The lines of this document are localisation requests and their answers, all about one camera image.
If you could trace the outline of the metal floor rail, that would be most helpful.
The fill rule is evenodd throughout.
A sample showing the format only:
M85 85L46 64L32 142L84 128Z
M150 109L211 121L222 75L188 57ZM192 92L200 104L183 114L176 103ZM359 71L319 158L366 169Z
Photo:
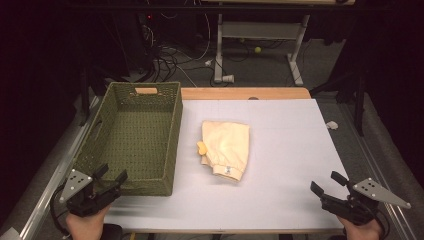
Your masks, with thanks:
M392 141L370 101L365 104L363 135L354 125L353 107L339 104L340 128L347 128L359 159L342 156L348 176L354 179L372 177L412 205L404 209L381 203L380 209L390 223L387 240L424 240L424 189L420 186Z
M84 120L80 113L80 101L76 102L77 114L64 131L46 160L31 181L24 196L34 195L34 208L27 219L20 237L23 240L64 240L64 235L56 228L50 214L50 200L57 187L68 176L72 159L86 135L101 97L89 98L89 117Z

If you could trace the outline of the person's right hand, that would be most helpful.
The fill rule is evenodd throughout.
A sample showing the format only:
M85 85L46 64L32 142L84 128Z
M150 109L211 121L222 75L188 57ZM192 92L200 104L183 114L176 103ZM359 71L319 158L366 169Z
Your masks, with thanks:
M382 227L376 220L364 225L355 225L340 216L337 219L345 228L347 240L380 240L383 236Z

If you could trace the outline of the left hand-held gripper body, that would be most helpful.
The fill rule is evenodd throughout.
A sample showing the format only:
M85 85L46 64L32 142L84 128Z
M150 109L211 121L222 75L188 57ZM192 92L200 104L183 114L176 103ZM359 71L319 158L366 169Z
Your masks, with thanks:
M100 180L101 178L95 179L93 174L87 175L72 169L59 202L65 203L70 213L80 217L98 213L121 196L121 187L112 187L114 181L96 190L95 184Z

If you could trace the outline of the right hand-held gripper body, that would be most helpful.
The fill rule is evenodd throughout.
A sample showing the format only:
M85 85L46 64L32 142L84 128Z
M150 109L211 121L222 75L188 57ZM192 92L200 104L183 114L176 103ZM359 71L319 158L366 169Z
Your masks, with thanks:
M410 209L411 204L381 186L372 178L358 183L349 181L347 198L345 200L325 193L320 199L321 207L334 215L340 216L355 225L364 225L376 219L379 203L388 203Z

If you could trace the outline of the white desk frame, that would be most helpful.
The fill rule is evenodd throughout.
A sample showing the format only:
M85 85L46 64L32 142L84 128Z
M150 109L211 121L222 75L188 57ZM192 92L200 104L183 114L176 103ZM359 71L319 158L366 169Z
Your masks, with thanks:
M243 7L276 7L293 5L294 7L339 7L352 6L356 0L203 0L216 3L218 7L230 7L240 4ZM299 21L294 23L266 22L265 20L225 20L223 14L218 14L217 45L215 56L214 82L224 83L222 77L229 75L224 72L222 44L225 38L253 40L294 40L293 51L286 55L289 66L289 76L296 86L303 85L303 79L297 64L302 41L304 39L310 14L302 14Z

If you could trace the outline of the dark rounded object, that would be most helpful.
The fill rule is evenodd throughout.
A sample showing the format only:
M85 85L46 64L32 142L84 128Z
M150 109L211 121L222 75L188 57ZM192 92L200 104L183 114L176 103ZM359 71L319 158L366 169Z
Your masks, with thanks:
M104 224L100 240L121 240L123 236L122 227L116 224Z

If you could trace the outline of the black stand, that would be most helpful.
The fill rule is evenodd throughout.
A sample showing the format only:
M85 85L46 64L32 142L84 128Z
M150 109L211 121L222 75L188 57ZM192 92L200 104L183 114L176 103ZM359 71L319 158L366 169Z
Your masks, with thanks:
M81 90L81 111L80 111L80 125L86 124L90 115L90 102L89 102L89 82L87 77L87 70L83 67L80 71L80 90Z
M353 123L357 133L363 136L363 113L365 97L365 80L354 72L343 73L313 88L309 94L314 97L321 92L336 91L337 103L354 103Z

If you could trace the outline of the person's left hand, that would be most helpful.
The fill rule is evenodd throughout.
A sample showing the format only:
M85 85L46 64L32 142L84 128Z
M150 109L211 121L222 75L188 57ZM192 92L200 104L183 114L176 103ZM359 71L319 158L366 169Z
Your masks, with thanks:
M73 240L100 240L103 233L103 225L106 214L111 205L106 206L98 213L80 217L69 213L66 224Z

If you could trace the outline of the green woven basket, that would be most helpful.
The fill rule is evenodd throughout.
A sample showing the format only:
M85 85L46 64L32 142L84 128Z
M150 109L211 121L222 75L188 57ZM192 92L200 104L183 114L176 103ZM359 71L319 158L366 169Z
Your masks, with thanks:
M126 171L124 195L170 196L182 113L178 82L111 83L73 168L91 175L106 164L100 182L108 185Z

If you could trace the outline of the cream pants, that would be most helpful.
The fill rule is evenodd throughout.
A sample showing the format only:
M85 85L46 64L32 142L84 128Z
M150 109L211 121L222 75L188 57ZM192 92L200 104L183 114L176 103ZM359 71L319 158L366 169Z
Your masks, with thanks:
M247 167L250 126L236 122L203 121L197 142L201 164L214 175L239 182Z

